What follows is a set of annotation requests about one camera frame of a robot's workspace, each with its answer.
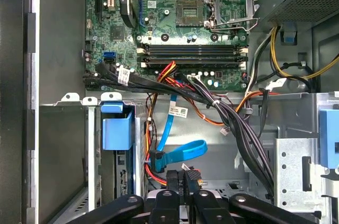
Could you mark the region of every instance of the perforated metal plate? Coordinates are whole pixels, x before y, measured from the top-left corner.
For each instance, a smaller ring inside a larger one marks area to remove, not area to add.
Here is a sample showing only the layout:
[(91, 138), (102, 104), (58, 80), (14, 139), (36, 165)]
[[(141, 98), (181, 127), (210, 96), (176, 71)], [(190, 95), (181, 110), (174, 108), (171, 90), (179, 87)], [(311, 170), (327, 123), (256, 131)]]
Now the perforated metal plate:
[(270, 21), (317, 22), (339, 10), (338, 0), (292, 0)]

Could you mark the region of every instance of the capacitor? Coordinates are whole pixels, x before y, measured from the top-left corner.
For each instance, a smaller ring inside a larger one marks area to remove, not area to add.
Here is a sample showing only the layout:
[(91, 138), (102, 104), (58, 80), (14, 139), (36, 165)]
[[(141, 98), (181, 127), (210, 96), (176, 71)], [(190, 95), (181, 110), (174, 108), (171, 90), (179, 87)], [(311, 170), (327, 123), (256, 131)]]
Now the capacitor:
[(88, 58), (92, 58), (92, 56), (91, 56), (91, 54), (90, 53), (85, 53), (85, 55), (84, 55), (86, 58), (88, 57)]

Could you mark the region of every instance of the blue plastic bracket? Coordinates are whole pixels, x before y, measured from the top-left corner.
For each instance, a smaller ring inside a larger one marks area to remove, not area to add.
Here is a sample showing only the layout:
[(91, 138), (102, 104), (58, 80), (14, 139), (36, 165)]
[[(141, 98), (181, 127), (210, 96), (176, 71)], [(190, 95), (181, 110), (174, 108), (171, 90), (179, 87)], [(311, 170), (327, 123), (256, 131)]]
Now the blue plastic bracket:
[(339, 166), (339, 110), (319, 111), (320, 164), (334, 169)]
[[(101, 112), (107, 114), (123, 113), (122, 102), (105, 102)], [(105, 118), (102, 120), (102, 148), (104, 150), (129, 150), (132, 147), (131, 109), (126, 118)]]

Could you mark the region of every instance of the chip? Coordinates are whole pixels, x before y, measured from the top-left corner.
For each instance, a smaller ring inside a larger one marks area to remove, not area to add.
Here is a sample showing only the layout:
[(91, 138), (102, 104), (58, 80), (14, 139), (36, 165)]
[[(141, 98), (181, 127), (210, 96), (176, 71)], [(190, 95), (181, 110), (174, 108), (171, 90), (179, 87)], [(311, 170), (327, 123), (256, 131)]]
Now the chip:
[(222, 78), (222, 71), (216, 71), (216, 78)]
[(111, 26), (111, 41), (123, 41), (125, 39), (125, 27), (123, 25)]
[(176, 26), (203, 26), (203, 0), (177, 0)]

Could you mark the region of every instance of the cable tie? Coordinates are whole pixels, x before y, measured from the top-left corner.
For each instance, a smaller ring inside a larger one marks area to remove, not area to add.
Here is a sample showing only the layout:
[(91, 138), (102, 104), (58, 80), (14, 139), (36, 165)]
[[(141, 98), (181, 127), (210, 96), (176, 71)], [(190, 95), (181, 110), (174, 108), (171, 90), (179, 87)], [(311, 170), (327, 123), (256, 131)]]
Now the cable tie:
[(214, 106), (215, 104), (220, 104), (220, 101), (219, 100), (213, 101), (212, 106)]

